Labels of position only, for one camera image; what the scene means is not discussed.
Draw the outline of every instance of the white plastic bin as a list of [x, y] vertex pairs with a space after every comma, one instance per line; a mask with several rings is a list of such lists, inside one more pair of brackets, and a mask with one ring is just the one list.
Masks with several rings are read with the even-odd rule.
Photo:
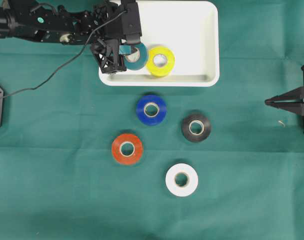
[[102, 74], [110, 86], [210, 87], [219, 79], [218, 13], [208, 1], [138, 0], [143, 36], [149, 49], [166, 46], [175, 55], [169, 76], [154, 77], [146, 67]]

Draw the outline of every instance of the robotic arm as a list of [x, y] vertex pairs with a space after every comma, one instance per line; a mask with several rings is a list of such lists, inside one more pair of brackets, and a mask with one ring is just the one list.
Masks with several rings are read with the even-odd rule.
[[93, 11], [68, 12], [64, 6], [56, 10], [48, 3], [35, 0], [6, 0], [0, 7], [0, 39], [16, 37], [39, 43], [84, 45], [94, 29], [119, 18], [93, 33], [91, 51], [104, 74], [126, 71], [119, 47], [136, 45], [142, 36], [138, 5], [135, 0], [121, 4], [104, 0]]

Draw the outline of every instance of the electrical tape roll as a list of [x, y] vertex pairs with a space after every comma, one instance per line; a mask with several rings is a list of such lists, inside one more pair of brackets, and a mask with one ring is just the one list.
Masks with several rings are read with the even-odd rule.
[[132, 53], [132, 47], [130, 45], [120, 45], [120, 55], [130, 55]]
[[[201, 125], [202, 130], [200, 133], [192, 132], [191, 126], [193, 123]], [[186, 117], [182, 122], [181, 128], [185, 138], [193, 143], [198, 143], [207, 139], [211, 133], [211, 123], [209, 119], [200, 113], [192, 114]]]
[[[154, 116], [146, 114], [146, 108], [148, 106], [154, 106], [157, 108], [157, 113]], [[167, 109], [165, 101], [156, 95], [143, 96], [136, 106], [136, 115], [138, 119], [148, 126], [160, 124], [165, 119], [166, 113]]]
[[[184, 174], [187, 177], [187, 182], [184, 186], [176, 184], [176, 177], [179, 174]], [[191, 195], [198, 186], [198, 175], [194, 168], [190, 165], [179, 163], [172, 166], [165, 177], [167, 189], [178, 197], [187, 197]]]
[[[132, 144], [134, 147], [130, 155], [122, 153], [122, 146], [124, 144]], [[133, 165], [137, 163], [143, 154], [143, 144], [140, 139], [134, 134], [125, 133], [119, 135], [112, 143], [112, 154], [114, 159], [122, 165]]]
[[139, 70], [142, 69], [148, 60], [148, 52], [147, 48], [143, 43], [140, 43], [138, 45], [132, 46], [133, 48], [136, 48], [139, 51], [139, 58], [138, 60], [131, 60], [131, 55], [125, 56], [124, 57], [124, 63], [127, 69], [130, 70]]
[[[165, 77], [169, 75], [170, 72], [173, 70], [175, 65], [175, 56], [170, 49], [164, 46], [157, 46], [150, 49], [148, 55], [149, 57], [146, 67], [148, 71], [151, 73], [151, 75], [155, 77]], [[157, 55], [166, 57], [166, 64], [164, 66], [159, 67], [155, 64], [154, 58]]]

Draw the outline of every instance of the green fabric surface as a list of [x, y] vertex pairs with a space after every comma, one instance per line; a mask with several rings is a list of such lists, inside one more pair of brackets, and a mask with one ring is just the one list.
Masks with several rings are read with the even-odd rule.
[[[80, 11], [97, 1], [49, 2]], [[213, 87], [106, 86], [87, 50], [39, 90], [6, 99], [0, 240], [304, 240], [301, 118], [264, 105], [303, 85], [304, 0], [212, 2], [221, 65]], [[0, 85], [7, 93], [36, 86], [79, 50], [0, 39]], [[135, 115], [146, 93], [167, 102], [158, 126]], [[212, 123], [198, 144], [180, 130], [193, 110]], [[137, 165], [112, 157], [123, 132], [143, 142]], [[165, 186], [175, 163], [198, 172], [189, 197]]]

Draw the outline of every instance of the black cable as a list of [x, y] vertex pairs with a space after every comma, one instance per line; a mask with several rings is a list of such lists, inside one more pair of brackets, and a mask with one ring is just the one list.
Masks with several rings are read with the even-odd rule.
[[68, 60], [66, 63], [60, 65], [50, 76], [48, 79], [46, 79], [45, 81], [43, 81], [41, 84], [39, 84], [38, 86], [36, 87], [29, 87], [29, 88], [23, 88], [21, 90], [18, 90], [18, 91], [15, 91], [15, 92], [12, 92], [8, 95], [5, 95], [5, 96], [2, 96], [0, 97], [0, 100], [1, 99], [5, 99], [5, 98], [8, 98], [10, 96], [13, 96], [13, 95], [16, 95], [16, 94], [19, 94], [21, 92], [24, 92], [24, 91], [27, 91], [27, 90], [36, 90], [38, 88], [40, 88], [42, 85], [44, 85], [45, 83], [47, 83], [60, 69], [62, 69], [63, 67], [65, 67], [66, 65], [70, 64], [72, 61], [74, 61], [76, 58], [78, 58], [80, 55], [82, 55], [82, 53], [84, 52], [84, 50], [86, 49], [86, 46], [87, 44], [89, 43], [89, 41], [91, 40], [91, 37], [93, 36], [93, 34], [99, 30], [100, 28], [104, 27], [105, 25], [111, 23], [112, 21], [116, 20], [117, 18], [119, 18], [122, 14], [126, 13], [126, 10], [121, 12], [120, 14], [118, 14], [116, 17], [112, 18], [111, 20], [108, 20], [107, 22], [103, 23], [102, 25], [100, 25], [99, 27], [95, 28], [91, 34], [89, 35], [88, 39], [86, 40], [83, 48], [81, 49], [81, 51], [76, 54], [74, 57], [72, 57], [70, 60]]
[[41, 8], [42, 6], [48, 6], [52, 9], [53, 14], [58, 15], [55, 7], [49, 3], [39, 3], [38, 5], [34, 6], [33, 8], [31, 8], [31, 12], [36, 11], [37, 9]]

